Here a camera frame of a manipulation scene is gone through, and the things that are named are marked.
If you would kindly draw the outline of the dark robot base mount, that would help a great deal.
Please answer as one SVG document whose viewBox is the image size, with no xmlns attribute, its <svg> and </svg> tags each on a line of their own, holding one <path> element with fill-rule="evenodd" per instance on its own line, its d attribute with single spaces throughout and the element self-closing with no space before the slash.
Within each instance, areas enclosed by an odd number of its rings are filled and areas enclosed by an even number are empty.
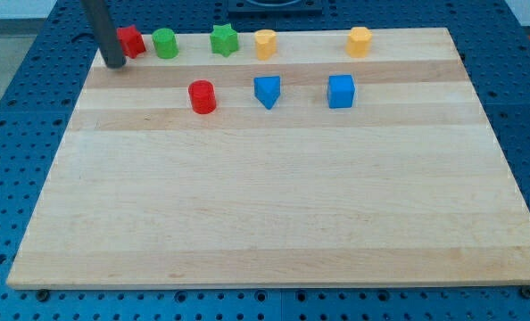
<svg viewBox="0 0 530 321">
<path fill-rule="evenodd" d="M 322 12 L 324 0 L 227 0 L 229 15 Z"/>
</svg>

